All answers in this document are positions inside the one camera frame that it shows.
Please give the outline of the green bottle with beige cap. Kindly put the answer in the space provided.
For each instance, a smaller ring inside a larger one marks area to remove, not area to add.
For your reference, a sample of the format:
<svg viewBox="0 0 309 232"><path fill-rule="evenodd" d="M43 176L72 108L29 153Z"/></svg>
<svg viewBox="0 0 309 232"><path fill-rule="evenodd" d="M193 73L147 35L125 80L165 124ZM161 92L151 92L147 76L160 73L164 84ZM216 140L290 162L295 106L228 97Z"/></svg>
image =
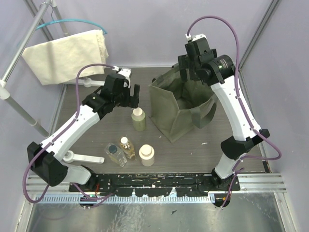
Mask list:
<svg viewBox="0 0 309 232"><path fill-rule="evenodd" d="M145 112L141 108L133 109L131 118L136 131L144 131L146 129Z"/></svg>

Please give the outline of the olive green canvas bag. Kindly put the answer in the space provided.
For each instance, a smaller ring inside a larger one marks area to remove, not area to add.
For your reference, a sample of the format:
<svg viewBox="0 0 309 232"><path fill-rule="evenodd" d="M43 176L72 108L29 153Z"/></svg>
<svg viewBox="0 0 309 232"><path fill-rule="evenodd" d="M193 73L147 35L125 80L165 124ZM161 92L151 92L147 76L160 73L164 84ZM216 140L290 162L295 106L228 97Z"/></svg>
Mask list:
<svg viewBox="0 0 309 232"><path fill-rule="evenodd" d="M212 89L181 80L178 64L149 85L151 120L171 142L192 130L208 125L216 112L218 98Z"/></svg>

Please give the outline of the cream bottle with beige cap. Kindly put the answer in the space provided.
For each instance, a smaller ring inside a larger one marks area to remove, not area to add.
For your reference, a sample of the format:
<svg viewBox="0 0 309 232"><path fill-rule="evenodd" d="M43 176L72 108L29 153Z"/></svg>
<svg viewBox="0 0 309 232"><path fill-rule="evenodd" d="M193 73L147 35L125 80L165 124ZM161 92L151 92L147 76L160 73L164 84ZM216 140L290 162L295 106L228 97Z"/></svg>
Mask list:
<svg viewBox="0 0 309 232"><path fill-rule="evenodd" d="M153 147L147 144L143 145L139 149L139 157L143 166L152 166L155 161L155 151Z"/></svg>

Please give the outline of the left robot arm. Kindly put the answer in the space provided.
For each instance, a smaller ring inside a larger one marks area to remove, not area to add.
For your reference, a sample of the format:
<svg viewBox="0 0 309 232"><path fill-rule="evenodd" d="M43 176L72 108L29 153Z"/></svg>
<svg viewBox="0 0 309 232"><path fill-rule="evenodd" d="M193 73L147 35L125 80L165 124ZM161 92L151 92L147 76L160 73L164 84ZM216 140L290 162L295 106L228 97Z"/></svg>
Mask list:
<svg viewBox="0 0 309 232"><path fill-rule="evenodd" d="M130 77L128 68L108 74L104 85L89 94L77 112L53 135L39 144L32 142L27 147L31 170L52 187L71 182L85 191L94 190L97 185L94 173L84 166L67 164L63 159L75 142L115 107L138 107L140 86L134 85L131 96Z"/></svg>

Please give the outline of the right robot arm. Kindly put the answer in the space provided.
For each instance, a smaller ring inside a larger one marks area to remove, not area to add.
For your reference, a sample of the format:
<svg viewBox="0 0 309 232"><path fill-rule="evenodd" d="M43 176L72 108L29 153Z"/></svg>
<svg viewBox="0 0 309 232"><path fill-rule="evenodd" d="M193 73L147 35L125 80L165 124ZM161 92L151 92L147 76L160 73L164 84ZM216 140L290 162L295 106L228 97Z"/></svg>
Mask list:
<svg viewBox="0 0 309 232"><path fill-rule="evenodd" d="M270 133L255 121L247 103L239 103L243 97L239 82L235 80L235 65L227 55L217 56L210 49L204 34L187 36L186 54L178 56L180 77L183 82L200 81L209 86L220 101L230 122L233 135L221 142L223 152L219 163L211 172L211 183L216 190L230 185L234 166L262 139L258 131L268 138Z"/></svg>

